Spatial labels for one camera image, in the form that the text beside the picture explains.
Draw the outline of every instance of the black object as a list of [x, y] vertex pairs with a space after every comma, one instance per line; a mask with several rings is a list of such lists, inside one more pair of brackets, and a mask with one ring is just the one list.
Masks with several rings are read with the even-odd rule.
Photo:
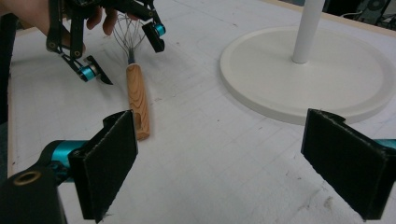
[[357, 15], [354, 20], [364, 23], [378, 25], [390, 0], [365, 0], [361, 1], [357, 11], [361, 14]]
[[67, 223], [57, 186], [69, 178], [84, 218], [103, 219], [137, 155], [133, 112], [107, 117], [89, 141], [68, 142], [49, 143], [37, 163], [0, 188], [0, 223]]
[[396, 150], [335, 114], [309, 109], [302, 153], [335, 191], [366, 219], [380, 219], [396, 180]]
[[[61, 7], [61, 2], [62, 0], [49, 1], [50, 26], [47, 50], [60, 54], [84, 81], [100, 76], [102, 81], [106, 81], [106, 84], [112, 84], [97, 63], [83, 66], [77, 61], [83, 51], [84, 20], [92, 16], [97, 7], [115, 8], [120, 12], [132, 14], [142, 21], [152, 20], [143, 26], [143, 30], [156, 52], [164, 50], [164, 42], [160, 36], [164, 34], [165, 29], [154, 7], [153, 0], [66, 0], [64, 1], [65, 8]], [[62, 44], [62, 32], [65, 29], [63, 27], [64, 13], [71, 18], [70, 48]], [[63, 48], [70, 49], [69, 55], [64, 54]]]
[[8, 120], [7, 87], [17, 20], [14, 14], [0, 18], [0, 124]]
[[347, 13], [356, 12], [360, 3], [361, 0], [329, 0], [325, 12], [335, 16], [342, 16]]

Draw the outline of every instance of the hand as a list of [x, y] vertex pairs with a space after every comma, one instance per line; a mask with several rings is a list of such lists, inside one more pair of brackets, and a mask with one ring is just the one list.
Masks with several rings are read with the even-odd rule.
[[[48, 34], [50, 29], [49, 0], [0, 0], [0, 16], [7, 13], [14, 13], [23, 21], [39, 29], [44, 35]], [[103, 23], [103, 31], [106, 35], [111, 35], [114, 25], [117, 22], [117, 11], [112, 8], [106, 8], [106, 18]], [[87, 28], [93, 29], [102, 19], [103, 9], [97, 7], [93, 16], [87, 19]], [[65, 30], [63, 32], [63, 43], [70, 45], [70, 34]]]

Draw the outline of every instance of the white pole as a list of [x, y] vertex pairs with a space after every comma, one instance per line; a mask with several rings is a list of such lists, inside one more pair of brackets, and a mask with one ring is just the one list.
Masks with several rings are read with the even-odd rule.
[[300, 28], [292, 56], [292, 60], [295, 63], [308, 62], [324, 2], [325, 0], [305, 0], [303, 16], [301, 17]]

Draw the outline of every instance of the whisk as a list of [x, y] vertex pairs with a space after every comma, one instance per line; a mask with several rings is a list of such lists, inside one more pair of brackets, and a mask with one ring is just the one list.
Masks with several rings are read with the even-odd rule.
[[142, 23], [131, 20], [126, 14], [119, 14], [114, 36], [117, 43], [128, 57], [126, 78], [128, 86], [129, 107], [134, 111], [134, 127], [137, 140], [149, 137], [149, 107], [146, 98], [145, 83], [140, 65], [136, 63], [135, 51], [138, 49], [144, 35], [139, 33]]

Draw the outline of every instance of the round white base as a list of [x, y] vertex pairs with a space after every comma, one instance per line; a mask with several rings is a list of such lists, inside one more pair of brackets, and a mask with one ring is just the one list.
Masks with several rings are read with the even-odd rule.
[[308, 108], [353, 123], [388, 103], [396, 76], [381, 52], [355, 37], [318, 29], [308, 63], [294, 63], [297, 29], [257, 31], [224, 50], [221, 77], [233, 97], [264, 116], [302, 125]]

